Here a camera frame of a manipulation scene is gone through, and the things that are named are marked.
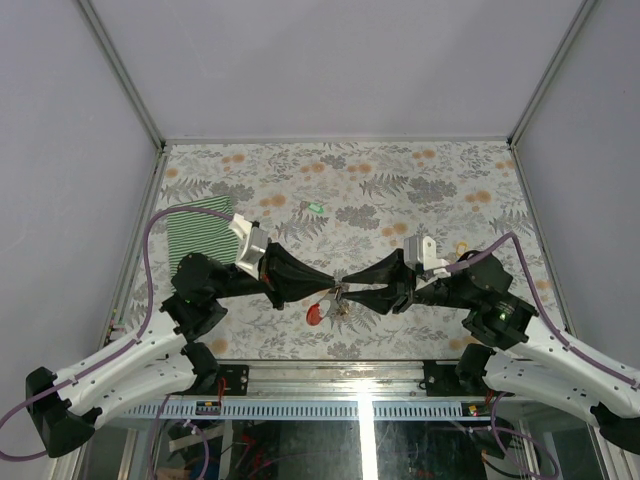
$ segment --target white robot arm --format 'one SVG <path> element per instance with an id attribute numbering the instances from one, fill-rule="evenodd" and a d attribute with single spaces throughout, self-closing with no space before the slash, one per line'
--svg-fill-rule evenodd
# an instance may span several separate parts
<path id="1" fill-rule="evenodd" d="M 211 393 L 218 366 L 196 340 L 226 314 L 218 299 L 262 293 L 282 309 L 285 302 L 336 287 L 333 277 L 270 243 L 257 225 L 236 216 L 230 228 L 241 239 L 234 265 L 188 255 L 172 279 L 176 293 L 144 331 L 131 332 L 56 373 L 41 367 L 27 377 L 27 398 L 38 398 L 27 408 L 49 456 L 74 450 L 97 428 L 145 400 L 187 390 Z M 532 305 L 509 293 L 513 277 L 491 255 L 508 236 L 452 265 L 435 258 L 431 238 L 409 238 L 404 249 L 342 279 L 387 287 L 345 292 L 339 301 L 359 302 L 380 314 L 403 312 L 414 303 L 469 310 L 463 325 L 486 347 L 467 347 L 457 369 L 463 383 L 480 380 L 485 388 L 554 406 L 600 427 L 621 448 L 640 453 L 640 372 L 550 327 Z"/>

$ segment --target floral tablecloth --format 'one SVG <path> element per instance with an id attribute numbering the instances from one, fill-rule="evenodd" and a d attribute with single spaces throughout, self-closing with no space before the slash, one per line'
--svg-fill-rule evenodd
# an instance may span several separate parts
<path id="1" fill-rule="evenodd" d="M 377 262 L 410 235 L 433 237 L 438 255 L 453 262 L 514 230 L 561 322 L 504 142 L 174 145 L 156 210 L 216 195 L 229 195 L 237 213 L 259 220 L 296 258 L 338 277 Z M 171 295 L 163 222 L 150 252 L 158 308 Z M 515 249 L 497 256 L 515 276 L 512 291 L 531 302 Z M 305 315 L 317 298 L 283 311 L 261 296 L 223 300 L 229 314 L 201 340 L 225 359 L 363 360 L 457 358 L 474 341 L 461 326 L 465 311 L 421 305 L 381 316 L 351 303 L 347 315 L 311 327 Z M 140 267 L 128 319 L 139 321 L 145 309 Z"/>

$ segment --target red object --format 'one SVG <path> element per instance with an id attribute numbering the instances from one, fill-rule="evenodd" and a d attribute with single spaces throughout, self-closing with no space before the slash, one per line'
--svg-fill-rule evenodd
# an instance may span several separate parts
<path id="1" fill-rule="evenodd" d="M 316 325 L 319 325 L 321 321 L 320 304 L 315 303 L 309 307 L 309 310 L 307 310 L 307 323 L 312 327 L 315 327 Z"/>

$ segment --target green cloth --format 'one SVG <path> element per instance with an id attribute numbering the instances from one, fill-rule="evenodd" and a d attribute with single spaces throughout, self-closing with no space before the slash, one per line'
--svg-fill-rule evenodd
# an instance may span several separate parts
<path id="1" fill-rule="evenodd" d="M 204 207 L 233 215 L 229 197 L 213 197 L 184 206 Z M 189 253 L 202 253 L 218 260 L 223 265 L 235 262 L 238 252 L 238 237 L 228 228 L 229 222 L 213 215 L 202 213 L 172 213 L 167 219 L 169 237 L 169 266 L 171 276 L 178 264 Z"/>

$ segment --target white wall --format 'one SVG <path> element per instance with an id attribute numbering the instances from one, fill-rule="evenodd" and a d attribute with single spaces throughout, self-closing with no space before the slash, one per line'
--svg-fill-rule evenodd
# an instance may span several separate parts
<path id="1" fill-rule="evenodd" d="M 580 0 L 94 0 L 167 138 L 504 136 Z"/>
<path id="2" fill-rule="evenodd" d="M 601 3 L 519 151 L 578 333 L 640 368 L 640 2 Z"/>
<path id="3" fill-rule="evenodd" d="M 154 149 L 70 0 L 0 15 L 0 411 L 97 347 Z M 26 412 L 0 448 L 42 450 Z M 37 479 L 46 460 L 0 461 Z"/>

